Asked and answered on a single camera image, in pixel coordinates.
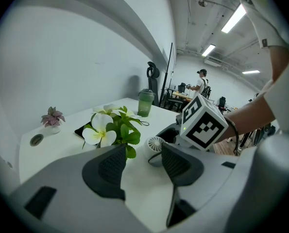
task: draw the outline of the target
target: small white pot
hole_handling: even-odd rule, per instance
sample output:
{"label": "small white pot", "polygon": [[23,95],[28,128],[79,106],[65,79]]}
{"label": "small white pot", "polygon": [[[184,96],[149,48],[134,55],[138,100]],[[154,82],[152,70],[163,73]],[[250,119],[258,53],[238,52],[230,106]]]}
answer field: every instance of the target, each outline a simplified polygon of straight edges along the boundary
{"label": "small white pot", "polygon": [[48,130],[49,134],[57,134],[60,132],[60,126],[47,126],[46,129]]}

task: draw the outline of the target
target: ceiling pipe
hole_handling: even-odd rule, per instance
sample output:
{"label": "ceiling pipe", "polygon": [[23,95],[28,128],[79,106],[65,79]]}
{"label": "ceiling pipe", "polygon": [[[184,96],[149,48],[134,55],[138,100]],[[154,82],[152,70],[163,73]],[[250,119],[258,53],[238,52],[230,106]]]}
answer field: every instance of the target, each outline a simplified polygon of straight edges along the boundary
{"label": "ceiling pipe", "polygon": [[[201,53],[198,53],[198,52],[195,52],[195,51],[183,50],[183,49],[177,49],[177,51],[179,51],[179,52],[181,51],[181,52],[183,52],[183,53],[188,53],[188,54],[196,55],[197,57],[201,57],[201,56],[202,56]],[[215,58],[215,57],[211,57],[211,56],[210,56],[210,58],[213,58],[213,59],[215,59],[215,60],[221,61],[222,63],[225,63],[225,64],[228,65],[229,67],[234,68],[234,69],[236,69],[237,71],[239,71],[240,73],[242,73],[242,69],[236,67],[235,65],[232,65],[232,64],[230,64],[230,63],[228,63],[228,62],[226,62],[226,61],[223,61],[223,60],[218,59],[218,58]],[[260,89],[262,89],[262,87],[264,86],[264,82],[258,82],[258,80],[248,81],[248,80],[247,80],[248,77],[240,76],[240,75],[238,75],[238,74],[230,71],[228,67],[223,67],[223,66],[221,66],[221,67],[222,67],[222,69],[223,69],[224,71],[232,74],[233,76],[235,76],[235,77],[237,77],[237,78],[239,78],[239,79],[241,79],[241,80],[244,80],[245,82],[247,82],[249,85],[253,86],[253,87],[256,88],[256,89],[259,89],[259,90],[260,90]]]}
{"label": "ceiling pipe", "polygon": [[185,48],[187,48],[188,44],[188,31],[189,31],[189,24],[191,22],[191,0],[187,0],[188,5],[188,20],[187,20],[187,36],[185,38]]}
{"label": "ceiling pipe", "polygon": [[252,47],[252,46],[254,46],[254,45],[257,44],[257,43],[259,43],[258,38],[252,40],[250,43],[248,43],[248,45],[243,46],[243,47],[241,47],[241,48],[239,48],[239,49],[236,49],[235,51],[233,51],[232,53],[230,53],[230,54],[228,54],[228,55],[225,55],[225,59],[231,58],[231,56],[234,55],[235,53],[244,51],[245,49],[247,49],[247,48],[249,48],[249,47]]}
{"label": "ceiling pipe", "polygon": [[212,3],[212,4],[215,4],[215,5],[222,6],[222,7],[227,8],[227,9],[233,11],[233,12],[235,11],[235,9],[232,9],[232,8],[230,8],[230,7],[228,7],[228,6],[225,6],[225,5],[220,4],[220,3],[217,3],[217,2],[213,2],[213,1],[209,1],[209,0],[204,0],[204,1],[209,2],[209,3]]}

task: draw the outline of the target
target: wooden table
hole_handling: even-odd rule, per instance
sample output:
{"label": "wooden table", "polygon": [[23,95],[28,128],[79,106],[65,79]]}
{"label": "wooden table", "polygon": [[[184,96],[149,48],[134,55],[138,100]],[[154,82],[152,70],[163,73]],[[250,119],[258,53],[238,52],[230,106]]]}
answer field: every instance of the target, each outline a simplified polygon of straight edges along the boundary
{"label": "wooden table", "polygon": [[179,93],[179,92],[177,92],[177,91],[173,92],[172,95],[173,95],[173,96],[176,96],[176,97],[183,98],[183,99],[185,99],[186,101],[192,101],[192,100],[193,100],[193,98],[191,98],[191,97],[189,97],[189,96],[187,96],[187,95],[183,95],[182,93]]}
{"label": "wooden table", "polygon": [[[125,105],[137,114],[137,100],[126,98],[111,103],[121,107]],[[95,146],[88,144],[85,144],[82,149],[84,140],[74,133],[75,129],[90,121],[92,112],[92,109],[88,109],[67,116],[61,131],[54,135],[47,134],[43,126],[24,134],[19,152],[20,182],[25,182],[57,159],[83,153],[83,151],[93,151]],[[131,122],[140,131],[141,138],[140,143],[134,146],[136,158],[127,160],[122,173],[121,188],[126,193],[126,206],[152,232],[166,230],[173,185],[163,167],[153,167],[148,164],[141,146],[149,137],[157,135],[165,127],[175,123],[177,115],[176,112],[152,105],[149,116],[141,117],[142,121],[150,123],[149,126],[140,126],[136,122]],[[44,135],[43,141],[31,147],[31,138],[39,133]]]}

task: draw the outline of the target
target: green bottle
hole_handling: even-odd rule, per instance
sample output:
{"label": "green bottle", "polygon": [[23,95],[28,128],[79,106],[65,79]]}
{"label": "green bottle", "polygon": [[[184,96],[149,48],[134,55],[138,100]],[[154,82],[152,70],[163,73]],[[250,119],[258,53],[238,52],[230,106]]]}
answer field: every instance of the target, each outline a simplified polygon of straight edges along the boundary
{"label": "green bottle", "polygon": [[155,93],[149,89],[143,89],[139,93],[139,105],[138,115],[141,117],[147,117],[150,113],[152,102],[154,100]]}

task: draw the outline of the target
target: backpack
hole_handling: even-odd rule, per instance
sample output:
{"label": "backpack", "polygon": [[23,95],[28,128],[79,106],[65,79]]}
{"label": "backpack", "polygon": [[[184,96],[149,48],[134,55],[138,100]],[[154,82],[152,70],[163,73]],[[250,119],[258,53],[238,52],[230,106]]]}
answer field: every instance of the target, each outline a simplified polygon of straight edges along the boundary
{"label": "backpack", "polygon": [[204,90],[203,92],[201,93],[201,95],[205,98],[207,98],[208,96],[208,93],[210,92],[210,86],[206,86],[206,82],[204,81],[204,79],[202,79],[203,82],[204,82]]}

